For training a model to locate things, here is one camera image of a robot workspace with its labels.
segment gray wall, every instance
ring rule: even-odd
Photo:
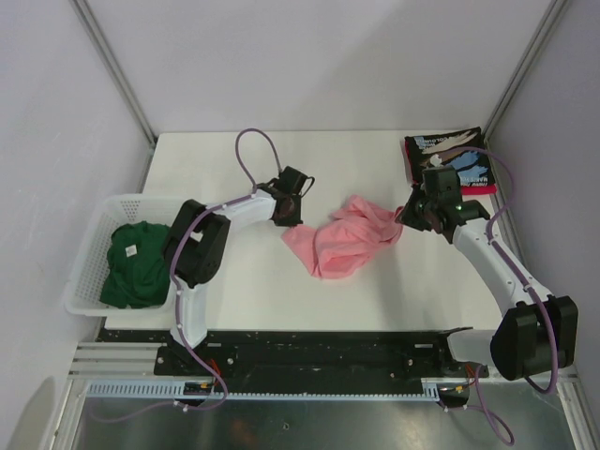
[[[0,448],[23,417],[9,448],[35,449],[95,324],[60,302],[89,214],[147,153],[67,0],[2,3],[0,83]]]
[[[492,137],[517,179],[532,271],[579,306],[577,369],[600,422],[600,2],[574,0]]]
[[[550,0],[89,3],[162,133],[479,125]]]

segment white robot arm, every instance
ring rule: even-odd
[[[301,192],[310,177],[286,167],[269,183],[259,184],[252,194],[232,202],[206,206],[189,200],[185,202],[163,244],[162,253],[168,267],[173,264],[176,250],[186,241],[177,257],[174,274],[181,285],[180,308],[172,326],[172,337],[179,344],[192,349],[206,337],[207,283],[217,273],[229,233],[256,222],[273,220],[278,226],[291,227],[302,223]],[[186,239],[190,226],[205,214],[194,228],[202,232],[196,240],[192,234]]]
[[[397,221],[443,234],[471,262],[502,313],[497,330],[451,333],[447,341],[454,359],[495,366],[507,380],[573,364],[575,303],[568,296],[553,296],[525,269],[492,230],[489,214],[478,201],[462,200],[453,168],[425,169],[423,179],[423,185],[412,188]]]

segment pink cloth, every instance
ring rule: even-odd
[[[281,237],[312,276],[349,277],[379,250],[396,243],[402,225],[394,219],[401,209],[388,211],[352,195],[348,204],[332,215],[333,222],[319,230],[298,225]]]

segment white table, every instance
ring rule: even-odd
[[[352,194],[393,210],[410,194],[401,139],[423,131],[269,132],[283,166],[316,177],[302,219],[318,227]],[[249,192],[237,164],[237,133],[168,133],[158,140],[144,193],[215,203]],[[242,138],[257,182],[276,175],[267,142]],[[478,200],[492,212],[488,196]],[[208,292],[209,329],[408,331],[473,326],[496,329],[501,315],[463,257],[433,232],[404,229],[393,247],[352,277],[319,280],[261,223],[230,236]],[[145,319],[109,318],[109,329],[168,329],[173,311]]]

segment basket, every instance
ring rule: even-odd
[[[106,253],[111,247],[111,235],[121,225],[146,220],[171,226],[185,201],[174,197],[128,194],[110,197],[99,205],[85,232],[63,293],[67,311],[84,316],[115,317],[145,316],[168,309],[174,300],[173,283],[165,303],[159,307],[120,309],[101,303],[100,293],[109,275]]]

